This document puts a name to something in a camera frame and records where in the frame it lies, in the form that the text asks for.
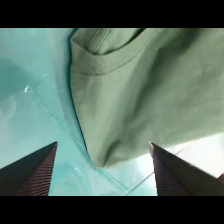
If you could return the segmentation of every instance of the wrinkled fabric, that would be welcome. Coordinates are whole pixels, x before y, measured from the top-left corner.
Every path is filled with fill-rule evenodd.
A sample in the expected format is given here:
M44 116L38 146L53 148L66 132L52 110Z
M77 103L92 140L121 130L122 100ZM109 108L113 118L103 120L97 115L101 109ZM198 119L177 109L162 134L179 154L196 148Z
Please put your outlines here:
M71 89L88 153L108 167L224 129L224 29L80 28Z

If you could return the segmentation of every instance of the green cloth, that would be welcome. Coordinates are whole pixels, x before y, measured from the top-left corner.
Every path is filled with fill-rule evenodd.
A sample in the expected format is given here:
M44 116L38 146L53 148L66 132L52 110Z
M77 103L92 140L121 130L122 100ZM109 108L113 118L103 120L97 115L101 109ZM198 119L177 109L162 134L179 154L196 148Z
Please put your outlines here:
M108 167L224 130L224 29L81 28L71 88L87 150Z

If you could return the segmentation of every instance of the teal surface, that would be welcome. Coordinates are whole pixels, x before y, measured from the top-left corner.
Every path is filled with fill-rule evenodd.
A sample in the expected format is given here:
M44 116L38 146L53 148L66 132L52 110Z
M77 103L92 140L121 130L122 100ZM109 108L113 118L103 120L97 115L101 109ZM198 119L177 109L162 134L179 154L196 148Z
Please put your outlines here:
M103 170L89 160L67 83L74 30L0 29L0 168L58 141L50 195L128 195L152 162Z

